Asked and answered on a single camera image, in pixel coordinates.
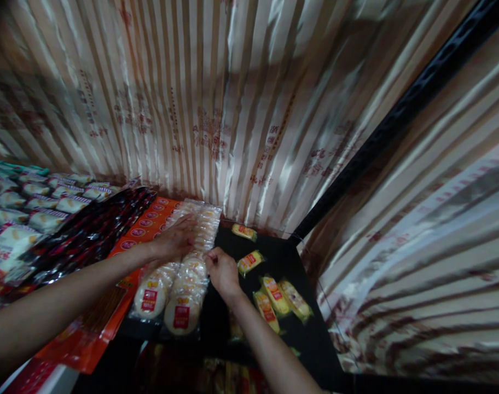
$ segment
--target satin curtain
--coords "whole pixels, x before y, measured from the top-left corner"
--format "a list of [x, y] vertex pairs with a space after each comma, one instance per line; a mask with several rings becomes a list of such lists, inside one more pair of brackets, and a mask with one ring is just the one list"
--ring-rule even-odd
[[499, 30], [306, 250], [345, 370], [499, 383]]
[[473, 3], [13, 0], [0, 158], [288, 236]]

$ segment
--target finger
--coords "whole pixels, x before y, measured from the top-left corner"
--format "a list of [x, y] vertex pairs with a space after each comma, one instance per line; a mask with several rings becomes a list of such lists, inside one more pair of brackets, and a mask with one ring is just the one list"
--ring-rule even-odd
[[188, 219], [191, 219], [192, 217], [193, 217], [192, 213], [188, 213], [187, 215], [182, 216], [179, 220], [177, 220], [175, 222], [175, 224], [173, 225], [173, 227], [181, 225], [183, 222], [185, 222]]
[[205, 255], [204, 256], [204, 263], [206, 263], [206, 270], [209, 273], [211, 273], [211, 270], [215, 267], [215, 263], [213, 262], [213, 259], [208, 256], [208, 255]]

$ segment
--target red label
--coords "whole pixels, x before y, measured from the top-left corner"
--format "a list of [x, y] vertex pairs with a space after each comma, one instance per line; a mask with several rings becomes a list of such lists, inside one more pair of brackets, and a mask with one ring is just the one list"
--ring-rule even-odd
[[144, 290], [144, 299], [142, 300], [142, 310], [153, 312], [155, 310], [156, 296], [158, 293], [153, 290]]
[[188, 324], [189, 324], [189, 307], [175, 306], [175, 319], [173, 320], [173, 327], [188, 328]]
[[139, 221], [138, 224], [141, 225], [142, 227], [149, 227], [150, 225], [153, 224], [153, 221], [150, 221], [148, 219], [143, 219]]
[[120, 245], [122, 247], [122, 249], [131, 249], [134, 245], [136, 245], [136, 242], [134, 241], [124, 241], [122, 242], [122, 244]]
[[131, 235], [132, 236], [142, 236], [146, 233], [146, 231], [144, 229], [134, 229], [132, 232], [131, 232]]

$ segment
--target fabric wall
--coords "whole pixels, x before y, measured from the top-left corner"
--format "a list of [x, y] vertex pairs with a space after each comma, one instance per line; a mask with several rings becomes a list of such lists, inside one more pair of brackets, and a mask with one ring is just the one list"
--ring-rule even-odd
[[0, 158], [292, 232], [474, 2], [13, 0]]
[[499, 383], [499, 30], [306, 246], [345, 370]]

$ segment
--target black metal frame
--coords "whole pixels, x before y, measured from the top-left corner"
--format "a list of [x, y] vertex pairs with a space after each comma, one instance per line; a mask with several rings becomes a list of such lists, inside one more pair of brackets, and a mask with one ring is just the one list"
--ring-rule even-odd
[[298, 245], [374, 160], [397, 138], [404, 137], [409, 124], [498, 27], [499, 0], [480, 0], [304, 217], [289, 241]]

